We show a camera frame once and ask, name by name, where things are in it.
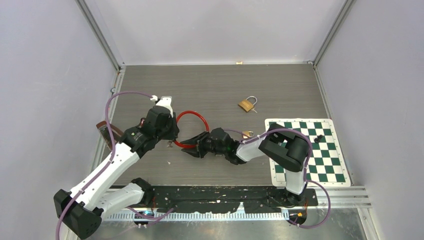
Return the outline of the red cable lock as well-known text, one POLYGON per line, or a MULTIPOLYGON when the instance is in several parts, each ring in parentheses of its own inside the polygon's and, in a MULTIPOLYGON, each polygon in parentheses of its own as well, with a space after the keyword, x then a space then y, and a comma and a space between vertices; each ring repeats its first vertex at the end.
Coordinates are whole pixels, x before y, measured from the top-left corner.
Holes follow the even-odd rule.
MULTIPOLYGON (((183 112, 181 112, 177 117, 176 117, 176 122, 178 123, 179 122, 179 120, 181 119, 181 117, 183 117, 184 115, 194 115, 194 116, 196 116, 196 117, 198 117, 202 122, 203 122, 203 124, 204 124, 204 126, 205 126, 205 130, 207 131, 207 132, 209 132, 210 131, 210 127, 209 127, 209 124, 208 124, 208 122, 206 121, 206 119, 201 115, 201 114, 199 114, 198 112, 196 112, 196 111, 192 111, 192 110, 186 110, 186 111, 183 111, 183 112)), ((169 142, 168 142, 168 144, 167 144, 167 147, 169 147, 169 148, 172 148, 173 147, 173 144, 175 144, 176 146, 178 146, 178 147, 180 147, 180 148, 182 148, 182 149, 192 149, 192 148, 195 148, 196 147, 196 145, 195 144, 184 144, 184 143, 180 143, 179 141, 177 141, 176 139, 175 140, 170 140, 169 142)))

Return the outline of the small brass padlock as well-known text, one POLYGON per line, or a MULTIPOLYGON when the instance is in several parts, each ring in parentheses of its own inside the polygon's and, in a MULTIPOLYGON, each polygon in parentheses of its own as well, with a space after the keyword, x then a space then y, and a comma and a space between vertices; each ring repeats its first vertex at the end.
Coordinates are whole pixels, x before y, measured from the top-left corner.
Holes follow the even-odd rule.
POLYGON ((241 135, 244 139, 250 139, 250 138, 253 138, 255 136, 253 131, 242 131, 241 135))

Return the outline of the large brass padlock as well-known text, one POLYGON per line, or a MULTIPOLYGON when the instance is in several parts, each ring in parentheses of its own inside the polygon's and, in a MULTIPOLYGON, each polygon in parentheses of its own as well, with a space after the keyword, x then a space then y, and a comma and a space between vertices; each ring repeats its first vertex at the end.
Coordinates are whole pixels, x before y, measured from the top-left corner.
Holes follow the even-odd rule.
POLYGON ((251 95, 243 99, 242 101, 240 101, 237 105, 246 113, 251 111, 256 113, 257 111, 255 110, 255 105, 257 102, 258 102, 258 99, 255 96, 251 95))

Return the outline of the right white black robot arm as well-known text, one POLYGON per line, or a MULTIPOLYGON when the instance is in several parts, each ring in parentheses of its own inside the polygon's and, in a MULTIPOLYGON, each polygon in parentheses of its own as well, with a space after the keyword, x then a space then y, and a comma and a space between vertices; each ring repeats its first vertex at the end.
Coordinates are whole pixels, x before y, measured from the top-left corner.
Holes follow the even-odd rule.
POLYGON ((267 156, 285 169, 284 198, 291 205, 305 200, 307 165, 313 153, 310 139, 301 132, 270 124, 261 135, 244 140, 233 139, 226 130, 215 128, 183 141, 187 148, 182 151, 203 158, 212 153, 223 156, 234 165, 242 165, 253 159, 267 156))

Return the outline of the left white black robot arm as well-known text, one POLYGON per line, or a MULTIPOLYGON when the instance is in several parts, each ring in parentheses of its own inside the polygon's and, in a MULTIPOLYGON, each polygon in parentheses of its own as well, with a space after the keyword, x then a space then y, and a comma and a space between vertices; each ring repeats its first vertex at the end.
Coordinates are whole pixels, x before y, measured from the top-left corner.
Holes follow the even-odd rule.
POLYGON ((89 176, 71 190, 60 189, 54 195, 59 224, 65 224, 81 240, 85 240, 108 216, 135 204, 148 207, 155 192, 140 177, 114 193, 105 195, 105 192, 159 141, 174 140, 178 133, 172 108, 153 106, 139 125, 123 133, 112 152, 89 176))

